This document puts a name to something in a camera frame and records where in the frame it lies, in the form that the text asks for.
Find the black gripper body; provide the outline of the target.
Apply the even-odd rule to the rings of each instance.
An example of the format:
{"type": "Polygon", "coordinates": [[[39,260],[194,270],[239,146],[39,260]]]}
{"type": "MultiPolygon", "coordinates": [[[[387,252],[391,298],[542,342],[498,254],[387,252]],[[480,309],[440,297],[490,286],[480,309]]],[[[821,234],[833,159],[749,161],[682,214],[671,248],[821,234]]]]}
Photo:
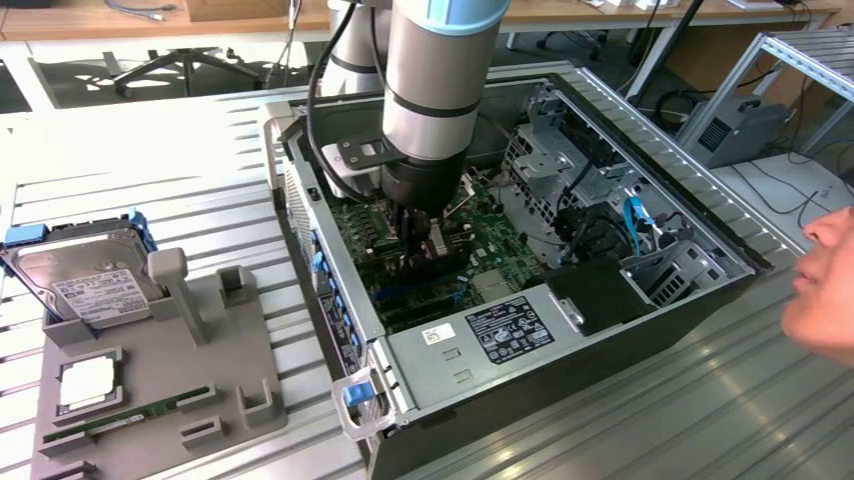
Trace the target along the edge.
{"type": "Polygon", "coordinates": [[[407,157],[382,166],[386,197],[408,210],[438,217],[459,190],[466,151],[440,160],[407,157]]]}

